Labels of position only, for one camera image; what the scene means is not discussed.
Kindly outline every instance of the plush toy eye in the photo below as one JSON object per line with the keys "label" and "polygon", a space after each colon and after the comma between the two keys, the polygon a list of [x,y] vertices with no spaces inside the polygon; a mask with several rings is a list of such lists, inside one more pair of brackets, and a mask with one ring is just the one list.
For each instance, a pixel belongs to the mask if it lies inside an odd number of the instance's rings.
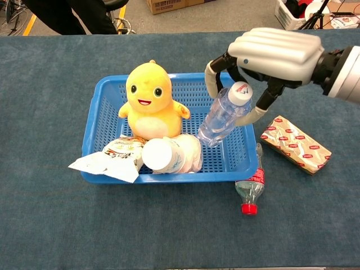
{"label": "plush toy eye", "polygon": [[163,90],[159,87],[155,88],[154,95],[155,97],[160,97],[163,94]]}
{"label": "plush toy eye", "polygon": [[135,85],[132,85],[131,86],[131,92],[134,94],[136,92],[136,86]]}

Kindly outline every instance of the blue plastic basket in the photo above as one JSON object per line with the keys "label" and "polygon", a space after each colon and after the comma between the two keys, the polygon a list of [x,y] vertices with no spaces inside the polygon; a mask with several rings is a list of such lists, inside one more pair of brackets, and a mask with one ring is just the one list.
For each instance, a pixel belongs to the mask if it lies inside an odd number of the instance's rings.
{"label": "blue plastic basket", "polygon": [[[190,120],[183,120],[182,132],[197,135],[213,100],[206,90],[204,73],[169,74],[173,84],[173,99],[186,105]],[[118,118],[120,107],[127,101],[125,84],[127,75],[108,76],[100,80],[95,89],[88,114],[83,140],[82,155],[101,151],[121,134],[131,136],[127,119]],[[222,74],[224,86],[233,80]],[[255,152],[256,140],[252,125],[237,127],[215,148],[202,147],[202,170],[191,174],[153,174],[145,165],[135,183],[191,183],[245,180],[258,166]],[[115,178],[81,172],[84,179],[95,184],[123,184]]]}

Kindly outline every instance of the stack of cups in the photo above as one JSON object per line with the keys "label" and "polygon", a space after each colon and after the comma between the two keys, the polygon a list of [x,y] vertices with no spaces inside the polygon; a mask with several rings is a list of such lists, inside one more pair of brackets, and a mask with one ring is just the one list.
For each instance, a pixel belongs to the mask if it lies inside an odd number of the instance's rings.
{"label": "stack of cups", "polygon": [[201,144],[189,134],[149,140],[143,147],[142,160],[154,173],[196,173],[203,165]]}

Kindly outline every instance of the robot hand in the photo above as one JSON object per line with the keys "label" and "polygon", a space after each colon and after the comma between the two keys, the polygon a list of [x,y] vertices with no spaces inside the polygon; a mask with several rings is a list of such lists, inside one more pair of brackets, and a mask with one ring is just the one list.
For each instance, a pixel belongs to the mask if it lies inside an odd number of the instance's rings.
{"label": "robot hand", "polygon": [[323,95],[360,104],[360,47],[325,52],[319,37],[281,29],[254,28],[229,45],[225,54],[208,63],[205,83],[215,98],[223,88],[220,72],[227,70],[231,78],[246,79],[239,68],[259,81],[267,81],[256,106],[237,125],[259,120],[285,87],[297,88],[318,84]]}

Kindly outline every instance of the yellow floor line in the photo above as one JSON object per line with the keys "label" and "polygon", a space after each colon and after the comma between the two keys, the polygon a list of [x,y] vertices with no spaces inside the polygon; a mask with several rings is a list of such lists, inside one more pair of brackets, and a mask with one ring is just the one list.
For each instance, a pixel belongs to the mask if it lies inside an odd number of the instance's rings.
{"label": "yellow floor line", "polygon": [[[123,6],[123,7],[120,9],[120,11],[119,11],[119,18],[124,18],[124,16],[125,16],[125,10],[126,10],[126,5]],[[122,28],[122,27],[123,27],[123,23],[119,24],[118,29],[119,29],[119,28]]]}
{"label": "yellow floor line", "polygon": [[32,28],[33,28],[33,25],[34,25],[35,20],[36,20],[36,16],[35,16],[35,14],[33,14],[33,15],[31,16],[31,19],[30,19],[28,25],[27,25],[26,28],[25,28],[25,31],[24,31],[23,35],[29,35],[29,34],[30,34],[30,31],[31,31]]}

